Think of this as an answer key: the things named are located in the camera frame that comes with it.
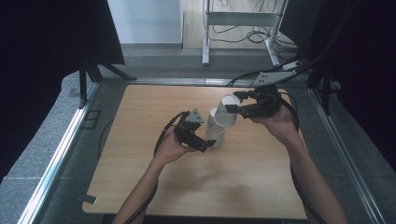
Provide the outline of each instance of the wire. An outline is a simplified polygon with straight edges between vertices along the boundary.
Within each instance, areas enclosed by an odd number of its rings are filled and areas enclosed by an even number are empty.
[[[323,219],[323,217],[317,212],[317,210],[315,210],[315,208],[312,206],[312,204],[305,197],[303,190],[301,189],[300,183],[297,180],[296,174],[294,173],[294,170],[291,167],[291,164],[290,164],[290,173],[291,173],[291,179],[293,181],[294,187],[296,188],[297,193],[300,196],[301,200],[303,201],[303,204],[305,205],[305,207],[314,216],[314,218],[318,221],[318,223],[326,224],[326,221]]]
[[[259,38],[259,40],[252,39],[253,36],[257,36]],[[239,39],[239,40],[214,39],[214,38],[210,38],[209,37],[209,39],[212,40],[212,41],[222,41],[222,42],[227,42],[227,43],[239,43],[239,42],[242,42],[244,40],[249,40],[250,42],[255,43],[255,44],[260,44],[260,43],[264,42],[264,40],[267,39],[267,38],[268,38],[268,34],[267,33],[262,32],[262,31],[255,31],[255,30],[248,32],[247,36],[245,38],[242,38],[242,39]]]
[[[254,12],[254,9],[259,5],[261,0],[257,1],[257,4],[254,6],[254,8],[251,10],[251,12]]]
[[[267,8],[269,7],[269,4],[270,4],[270,0],[267,0],[267,6],[265,7],[265,9],[264,10],[262,10],[262,7],[261,7],[261,11],[262,12],[264,12],[264,11],[266,11],[267,10]]]
[[[237,81],[238,79],[241,79],[241,78],[256,77],[260,73],[274,72],[275,70],[281,68],[283,65],[285,65],[287,63],[290,63],[290,62],[293,62],[293,61],[297,60],[298,58],[299,58],[299,56],[294,56],[293,58],[289,59],[288,61],[286,61],[285,63],[282,63],[279,66],[274,66],[273,68],[270,68],[270,69],[267,69],[267,70],[260,70],[260,71],[250,72],[250,73],[246,73],[244,75],[241,75],[239,77],[235,77],[229,83],[227,83],[227,85],[225,85],[225,86],[226,87],[232,87],[233,84],[235,83],[235,81]]]
[[[298,108],[297,108],[297,101],[296,101],[296,99],[295,99],[292,95],[288,94],[287,92],[280,91],[279,93],[289,96],[289,98],[293,101],[294,110],[295,110],[295,112],[297,113],[297,112],[298,112]]]
[[[213,32],[215,32],[216,34],[222,34],[222,33],[231,31],[232,29],[235,29],[236,27],[239,27],[239,26],[233,26],[233,27],[231,27],[231,28],[229,28],[229,29],[227,29],[227,30],[223,30],[223,31],[216,31],[216,30],[215,30],[215,26],[212,25]]]
[[[168,131],[168,129],[173,126],[173,123],[182,115],[189,113],[189,112],[180,112],[179,114],[177,114],[174,118],[172,118],[167,124],[166,126],[163,128],[163,131],[160,134],[160,137],[157,140],[157,144],[155,145],[154,148],[154,153],[153,156],[155,155],[155,153],[157,153],[158,148],[160,147],[161,142],[163,141],[163,137],[165,136],[166,132]],[[129,224],[132,223],[148,206],[149,203],[151,203],[152,199],[155,196],[155,193],[157,192],[157,188],[158,188],[158,180],[157,183],[155,184],[154,189],[152,190],[152,192],[150,193],[150,195],[148,196],[148,198],[146,199],[146,201],[124,222],[124,224]]]
[[[275,3],[274,3],[273,13],[275,12],[276,3],[277,3],[277,0],[275,0]]]
[[[284,40],[277,40],[277,41],[278,41],[278,42],[285,43],[285,44],[290,44],[290,45],[297,46],[296,44],[294,44],[294,43],[291,43],[291,42],[288,42],[288,41],[284,41]]]
[[[219,0],[219,2],[221,2],[221,5],[223,7],[230,7],[231,10],[233,11],[233,7],[231,6],[231,0]]]

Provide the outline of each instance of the white cup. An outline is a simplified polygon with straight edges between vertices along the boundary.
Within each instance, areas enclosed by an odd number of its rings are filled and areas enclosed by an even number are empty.
[[[224,142],[225,129],[222,133],[212,133],[206,129],[205,137],[207,140],[216,140],[216,143],[211,148],[221,147]]]
[[[215,113],[215,122],[223,127],[231,127],[236,123],[237,113],[228,113],[226,105],[240,105],[240,100],[235,95],[225,95],[221,98],[218,109]]]
[[[206,124],[206,128],[212,132],[212,133],[222,133],[225,130],[225,127],[219,125],[216,121],[215,121],[215,114],[216,114],[216,110],[218,110],[217,107],[214,107],[210,110],[209,112],[209,118],[207,119],[207,124]]]

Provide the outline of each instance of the human hand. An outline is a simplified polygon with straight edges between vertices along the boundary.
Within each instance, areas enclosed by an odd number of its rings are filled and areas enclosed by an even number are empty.
[[[163,140],[158,147],[157,153],[154,155],[154,160],[159,162],[161,165],[177,161],[184,154],[196,151],[192,147],[182,146],[175,136],[174,129],[175,127],[173,126],[168,129],[163,136]]]
[[[273,135],[283,145],[290,143],[290,141],[296,137],[300,137],[294,125],[293,115],[283,105],[272,117],[255,118],[251,120],[255,123],[264,125],[270,134]]]

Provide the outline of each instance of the finger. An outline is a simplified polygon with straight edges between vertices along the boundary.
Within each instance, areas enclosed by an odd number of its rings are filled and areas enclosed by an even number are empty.
[[[171,126],[165,133],[165,135],[163,136],[163,138],[168,138],[169,136],[172,135],[173,131],[174,131],[175,127]]]
[[[250,120],[253,121],[254,123],[261,123],[266,119],[268,119],[268,118],[255,118],[255,119],[250,119]]]
[[[186,147],[186,146],[182,146],[182,147],[183,147],[184,153],[196,151],[196,150],[195,150],[194,148],[192,148],[192,147]]]

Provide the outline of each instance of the black cable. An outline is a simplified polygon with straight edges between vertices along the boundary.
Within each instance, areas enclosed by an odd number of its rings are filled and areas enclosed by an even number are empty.
[[[255,72],[250,72],[250,73],[246,73],[244,75],[241,75],[239,77],[235,77],[233,78],[229,83],[227,83],[226,87],[232,87],[233,84],[235,83],[236,80],[241,79],[241,78],[246,78],[246,77],[256,77],[258,76],[260,73],[268,73],[268,72],[273,72],[279,68],[281,68],[283,65],[293,62],[295,60],[298,59],[299,56],[294,56],[293,58],[291,58],[290,60],[286,61],[285,63],[282,63],[279,66],[274,66],[273,68],[267,69],[267,70],[261,70],[261,71],[255,71]]]
[[[202,24],[204,25],[204,29],[206,29],[205,26],[205,0],[202,0]]]
[[[231,11],[233,11],[233,7],[231,6],[231,0],[225,0],[225,4],[223,4],[223,1],[224,0],[219,0],[219,2],[221,2],[221,5],[223,6],[223,7],[230,7],[231,8]]]
[[[265,7],[265,9],[262,10],[262,8],[261,8],[262,12],[265,12],[267,10],[267,8],[269,7],[269,5],[270,5],[270,0],[267,0],[267,6]]]
[[[157,153],[158,148],[160,147],[161,142],[163,141],[163,137],[165,136],[166,132],[168,131],[168,129],[173,125],[173,123],[182,115],[186,114],[188,112],[181,112],[179,114],[177,114],[174,118],[172,118],[167,124],[166,126],[163,128],[163,131],[160,134],[160,137],[157,140],[157,144],[155,145],[154,148],[154,153],[153,156],[155,155],[155,153]],[[155,184],[154,189],[152,190],[152,192],[150,193],[150,195],[148,196],[148,198],[146,199],[146,201],[124,222],[124,224],[129,224],[132,223],[151,203],[152,199],[155,196],[155,193],[157,192],[157,188],[158,188],[158,180],[157,183]]]
[[[285,44],[290,44],[290,45],[297,46],[296,44],[291,43],[291,42],[288,42],[288,41],[284,41],[284,40],[277,40],[277,41],[282,42],[282,43],[285,43]]]
[[[254,35],[259,37],[261,40],[253,40],[253,39],[251,39],[251,37],[254,36]],[[255,44],[260,44],[260,43],[264,42],[264,40],[267,39],[267,38],[268,38],[268,34],[266,34],[265,32],[262,32],[262,31],[255,31],[254,27],[253,27],[253,31],[250,31],[250,32],[247,33],[247,39],[250,42],[255,43]]]
[[[297,113],[298,113],[298,108],[297,108],[297,101],[296,101],[296,99],[295,99],[292,95],[288,94],[287,92],[281,91],[280,94],[284,94],[284,95],[289,96],[289,98],[293,101],[294,110],[295,110],[295,112],[296,112],[296,114],[297,114]]]
[[[222,33],[231,31],[231,30],[235,29],[236,27],[239,27],[239,26],[233,26],[233,27],[231,27],[231,28],[229,28],[229,29],[226,29],[226,30],[223,30],[223,31],[216,31],[216,30],[215,30],[215,26],[212,25],[212,30],[213,30],[213,32],[215,32],[216,34],[222,34]]]
[[[275,0],[275,3],[274,3],[273,13],[275,12],[276,3],[277,3],[277,0]]]
[[[240,40],[224,40],[224,39],[213,39],[213,38],[210,38],[210,37],[209,37],[209,39],[210,39],[211,41],[221,41],[221,42],[226,42],[226,43],[239,43],[239,42],[242,42],[242,41],[244,41],[244,40],[246,40],[246,39],[248,39],[248,38],[245,37],[245,38],[240,39]]]
[[[297,51],[296,48],[283,46],[283,45],[281,45],[279,42],[280,42],[279,40],[274,39],[274,45],[275,45],[275,47],[277,47],[278,49],[287,49],[287,50],[290,50],[290,51]]]
[[[251,10],[251,12],[254,12],[254,9],[259,5],[260,1],[261,1],[261,0],[257,1],[256,5],[255,5],[254,8]]]
[[[293,181],[294,187],[297,190],[298,195],[300,196],[301,200],[303,201],[303,204],[305,207],[309,210],[309,212],[314,216],[314,218],[318,221],[320,224],[326,224],[326,221],[323,219],[323,217],[318,213],[317,210],[312,206],[312,204],[308,201],[308,199],[305,197],[301,186],[297,180],[297,177],[293,171],[293,168],[291,167],[290,164],[290,173],[291,173],[291,179]]]

